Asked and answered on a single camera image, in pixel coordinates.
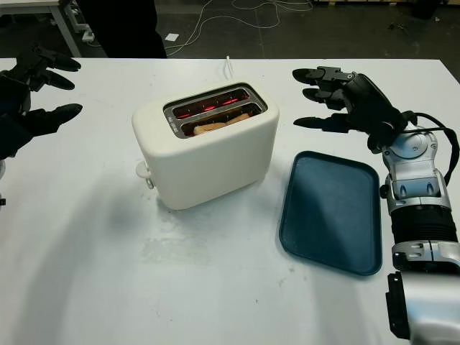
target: white toaster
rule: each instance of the white toaster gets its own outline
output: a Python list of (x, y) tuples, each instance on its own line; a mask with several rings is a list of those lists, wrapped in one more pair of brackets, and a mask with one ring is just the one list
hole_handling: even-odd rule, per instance
[(175, 210), (232, 192), (265, 176), (278, 117), (275, 103), (246, 81), (153, 101), (132, 117), (147, 163), (138, 175)]

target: table leg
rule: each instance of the table leg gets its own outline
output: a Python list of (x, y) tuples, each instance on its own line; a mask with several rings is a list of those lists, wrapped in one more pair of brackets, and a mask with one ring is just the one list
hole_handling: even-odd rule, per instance
[(67, 43), (73, 57), (81, 58), (80, 50), (78, 50), (77, 44), (73, 39), (72, 32), (70, 32), (69, 27), (65, 22), (63, 11), (58, 6), (50, 6), (50, 12), (54, 17), (61, 34), (63, 34), (64, 40)]

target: table surface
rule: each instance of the table surface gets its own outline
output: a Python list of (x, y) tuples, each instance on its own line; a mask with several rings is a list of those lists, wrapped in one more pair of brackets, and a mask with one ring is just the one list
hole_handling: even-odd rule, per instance
[(60, 0), (0, 0), (1, 7), (57, 6)]
[[(0, 60), (0, 70), (13, 66)], [(134, 169), (142, 160), (131, 115), (157, 97), (224, 81), (223, 60), (81, 60), (62, 73), (74, 91), (44, 87), (36, 108), (83, 112), (8, 159), (0, 191), (0, 344), (406, 344), (388, 328), (392, 234), (382, 202), (383, 266), (359, 277), (296, 259), (278, 239), (294, 156), (303, 150), (387, 171), (362, 133), (293, 126), (326, 117), (291, 72), (318, 65), (367, 74), (401, 110), (460, 132), (460, 85), (437, 60), (234, 60), (235, 77), (264, 86), (280, 107), (270, 169), (259, 181), (170, 211)], [(446, 171), (450, 146), (438, 136)], [(449, 186), (454, 219), (460, 177)]]

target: plastic tray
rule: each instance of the plastic tray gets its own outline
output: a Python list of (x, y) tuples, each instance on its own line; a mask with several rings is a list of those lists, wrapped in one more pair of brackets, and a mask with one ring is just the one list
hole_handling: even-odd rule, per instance
[(368, 165), (317, 152), (293, 164), (280, 224), (286, 252), (358, 275), (382, 265), (379, 178)]

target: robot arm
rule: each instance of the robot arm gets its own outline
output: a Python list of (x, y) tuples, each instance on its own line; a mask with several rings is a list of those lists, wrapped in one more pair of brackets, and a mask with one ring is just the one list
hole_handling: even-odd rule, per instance
[[(387, 199), (395, 245), (388, 276), (390, 329), (412, 344), (460, 344), (460, 244), (446, 189), (458, 160), (459, 145), (450, 129), (425, 114), (400, 113), (368, 77), (318, 67), (293, 72), (307, 88), (305, 97), (328, 108), (347, 109), (327, 119), (303, 118), (302, 127), (369, 135), (368, 148), (382, 153), (389, 170), (380, 195)], [(446, 131), (453, 155), (446, 179), (436, 169), (438, 147), (433, 130), (417, 126), (417, 115)]]
[[(54, 111), (30, 111), (30, 91), (39, 91), (44, 84), (65, 90), (75, 86), (69, 80), (48, 68), (75, 72), (80, 64), (62, 54), (33, 43), (17, 58), (11, 70), (0, 71), (0, 179), (5, 171), (7, 157), (33, 137), (55, 133), (61, 124), (80, 113), (80, 104), (60, 106)], [(6, 203), (0, 194), (0, 208)]]

